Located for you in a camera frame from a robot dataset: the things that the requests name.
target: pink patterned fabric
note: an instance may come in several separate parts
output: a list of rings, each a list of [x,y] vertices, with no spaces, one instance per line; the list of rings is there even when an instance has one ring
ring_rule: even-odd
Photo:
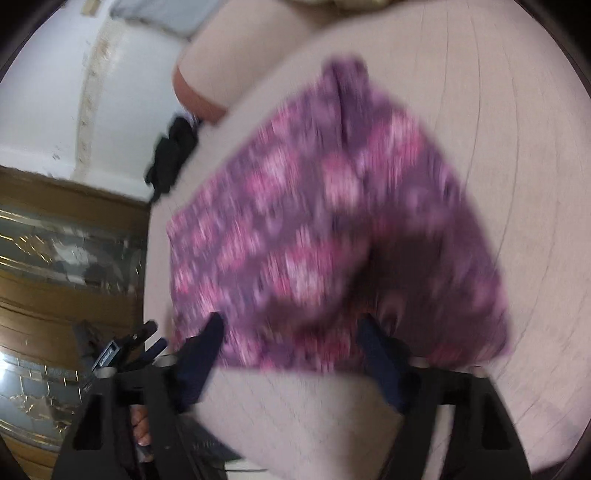
[[[439,151],[358,60],[329,63],[168,226],[173,344],[219,311],[224,365],[360,371],[356,320],[434,365],[507,341],[499,274]]]

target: skin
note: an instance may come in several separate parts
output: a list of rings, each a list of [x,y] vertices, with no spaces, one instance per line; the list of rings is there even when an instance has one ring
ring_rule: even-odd
[[[148,424],[148,409],[143,405],[131,407],[131,424],[134,427],[134,438],[142,447],[152,443],[150,425]]]

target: hand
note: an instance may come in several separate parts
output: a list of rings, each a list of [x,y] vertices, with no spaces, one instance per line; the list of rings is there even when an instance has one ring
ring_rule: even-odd
[[[134,427],[134,438],[138,445],[146,447],[152,443],[148,409],[144,405],[131,406],[131,424]]]

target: cable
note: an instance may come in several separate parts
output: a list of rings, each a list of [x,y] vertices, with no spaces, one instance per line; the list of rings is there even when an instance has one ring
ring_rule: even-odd
[[[226,473],[265,473],[265,472],[269,471],[266,468],[254,469],[254,470],[233,470],[233,469],[215,468],[215,467],[214,467],[214,470],[219,470],[220,472],[226,472]]]

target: white wall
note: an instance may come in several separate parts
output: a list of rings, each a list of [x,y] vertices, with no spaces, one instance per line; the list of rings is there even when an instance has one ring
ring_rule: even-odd
[[[21,50],[0,83],[0,164],[70,177],[86,63],[111,2],[91,18],[70,0]]]
[[[112,2],[91,18],[80,15],[84,0],[69,0],[19,53],[0,83],[0,164],[147,199],[143,175],[154,143],[180,107],[171,72],[185,41],[142,25],[104,28],[115,24]],[[95,44],[113,32],[114,50],[97,63]],[[89,93],[91,65],[102,77]],[[84,111],[92,120],[86,129],[83,93],[94,102]],[[80,139],[92,147],[85,157]]]

